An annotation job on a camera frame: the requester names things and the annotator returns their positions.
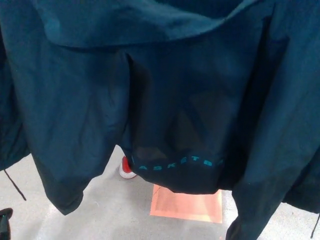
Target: teal lettering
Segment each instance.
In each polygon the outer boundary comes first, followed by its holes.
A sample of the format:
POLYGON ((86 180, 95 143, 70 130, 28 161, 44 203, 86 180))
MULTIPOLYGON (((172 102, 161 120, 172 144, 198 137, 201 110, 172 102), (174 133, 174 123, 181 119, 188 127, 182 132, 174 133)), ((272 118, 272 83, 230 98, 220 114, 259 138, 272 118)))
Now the teal lettering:
POLYGON ((208 160, 204 160, 203 164, 207 166, 212 166, 212 162, 208 160))
POLYGON ((168 165, 168 169, 169 168, 175 168, 175 167, 176 167, 176 163, 171 163, 171 164, 168 165))
POLYGON ((187 162, 187 158, 186 157, 182 158, 181 161, 180 161, 181 164, 184 164, 186 162, 187 162))
POLYGON ((159 171, 159 170, 162 170, 162 166, 155 166, 153 168, 154 171, 159 171))
POLYGON ((218 164, 217 165, 222 165, 223 163, 224 163, 224 159, 221 159, 219 162, 218 162, 218 164))
POLYGON ((198 161, 198 159, 199 159, 198 156, 192 156, 191 158, 193 159, 193 161, 198 161))

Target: black fabric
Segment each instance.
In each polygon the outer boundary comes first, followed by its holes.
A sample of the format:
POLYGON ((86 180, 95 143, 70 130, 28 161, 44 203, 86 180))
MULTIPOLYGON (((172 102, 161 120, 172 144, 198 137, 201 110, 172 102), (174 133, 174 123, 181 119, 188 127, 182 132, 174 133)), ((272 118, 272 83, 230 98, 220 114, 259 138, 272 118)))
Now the black fabric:
POLYGON ((281 202, 320 213, 319 16, 314 0, 2 1, 0 170, 30 151, 66 215, 120 145, 146 181, 232 190, 228 240, 256 240, 281 202))

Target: dark teal jacket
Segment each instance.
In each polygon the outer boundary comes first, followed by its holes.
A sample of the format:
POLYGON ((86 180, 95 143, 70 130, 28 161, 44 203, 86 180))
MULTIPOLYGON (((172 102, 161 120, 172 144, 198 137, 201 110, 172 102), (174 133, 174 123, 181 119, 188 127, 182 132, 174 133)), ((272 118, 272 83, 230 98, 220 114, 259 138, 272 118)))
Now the dark teal jacket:
POLYGON ((320 213, 320 2, 1 0, 0 170, 63 213, 115 145, 174 192, 232 190, 228 240, 320 213))

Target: red shoe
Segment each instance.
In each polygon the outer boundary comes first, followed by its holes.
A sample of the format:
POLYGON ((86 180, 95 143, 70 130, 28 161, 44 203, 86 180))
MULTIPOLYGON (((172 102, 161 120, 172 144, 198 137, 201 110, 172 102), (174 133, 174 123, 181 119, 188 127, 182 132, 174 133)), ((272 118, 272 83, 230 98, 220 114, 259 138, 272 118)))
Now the red shoe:
POLYGON ((133 179, 135 176, 137 176, 137 174, 131 171, 128 163, 128 158, 126 156, 122 158, 122 163, 119 167, 119 173, 120 176, 124 179, 133 179))

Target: hanging jacket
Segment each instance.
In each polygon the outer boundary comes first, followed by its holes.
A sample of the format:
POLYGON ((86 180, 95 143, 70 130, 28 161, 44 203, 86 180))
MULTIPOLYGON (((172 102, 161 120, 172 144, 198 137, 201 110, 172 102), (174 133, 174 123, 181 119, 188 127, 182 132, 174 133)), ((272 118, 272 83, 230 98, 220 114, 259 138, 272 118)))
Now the hanging jacket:
POLYGON ((0 170, 32 154, 63 213, 115 145, 173 192, 232 190, 228 240, 320 213, 320 2, 0 2, 0 170))

